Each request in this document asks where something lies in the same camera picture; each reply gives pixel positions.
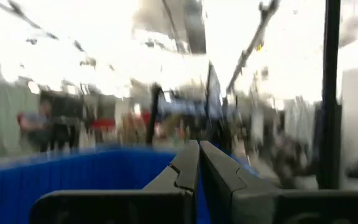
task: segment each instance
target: person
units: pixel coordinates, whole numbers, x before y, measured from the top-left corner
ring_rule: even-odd
[[[50,141],[49,116],[51,104],[44,100],[39,106],[38,113],[23,114],[20,119],[22,131],[22,147],[28,147],[33,152],[46,152]]]

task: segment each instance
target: cubicle divider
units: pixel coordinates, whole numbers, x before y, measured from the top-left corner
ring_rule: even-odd
[[[114,146],[0,163],[0,224],[27,224],[33,204],[55,190],[143,189],[174,157],[171,152]],[[209,223],[201,184],[198,188],[197,219]]]
[[[199,156],[190,141],[143,189],[54,191],[34,204],[29,223],[196,224]]]
[[[358,223],[358,191],[278,189],[209,142],[200,147],[212,224]]]

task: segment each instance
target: black vertical frame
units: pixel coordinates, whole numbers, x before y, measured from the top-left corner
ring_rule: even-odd
[[[146,130],[146,144],[148,146],[153,145],[153,137],[154,137],[154,131],[155,131],[155,120],[157,119],[158,114],[158,98],[160,94],[162,93],[161,86],[158,84],[154,84],[152,86],[152,105],[150,109],[150,120],[147,125]]]
[[[205,116],[207,119],[209,119],[209,94],[210,94],[210,83],[211,83],[211,74],[212,74],[212,69],[213,66],[212,66],[212,63],[209,62],[208,64],[208,76],[207,76],[207,79],[206,79],[206,97],[205,97]]]
[[[339,188],[340,146],[337,141],[337,54],[341,0],[326,0],[324,55],[323,55],[323,104],[322,140],[319,149],[319,189]]]

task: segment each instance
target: black pole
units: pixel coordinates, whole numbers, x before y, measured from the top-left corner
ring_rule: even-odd
[[[255,50],[256,46],[260,44],[265,35],[265,29],[272,18],[272,16],[277,12],[280,0],[272,0],[268,7],[264,8],[262,3],[259,5],[260,11],[260,22],[259,26],[254,34],[254,37],[251,40],[251,43],[248,47],[243,50],[240,54],[239,61],[234,69],[233,76],[229,82],[229,85],[226,88],[226,93],[229,94],[233,91],[234,83],[236,82],[238,76],[241,73],[242,68],[246,65],[247,60],[251,53]]]
[[[154,84],[152,87],[152,106],[150,109],[150,120],[146,130],[146,144],[152,146],[154,137],[155,120],[158,114],[158,97],[162,89],[159,85]]]
[[[208,65],[208,76],[206,79],[206,94],[205,94],[205,116],[206,119],[209,119],[209,93],[210,93],[210,89],[209,89],[209,85],[211,83],[211,72],[212,72],[213,66],[212,63],[209,62]]]
[[[337,144],[336,75],[341,0],[326,0],[323,57],[323,133],[319,149],[319,189],[339,188],[340,147]]]

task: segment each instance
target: blue partition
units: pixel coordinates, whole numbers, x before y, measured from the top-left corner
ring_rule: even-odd
[[[200,177],[198,181],[198,196],[197,196],[197,224],[210,224],[211,220],[209,219],[209,211],[206,204],[206,198],[204,194],[203,181],[201,180],[201,170]]]
[[[169,152],[120,147],[0,164],[0,224],[28,224],[34,202],[54,190],[142,189],[174,156]]]

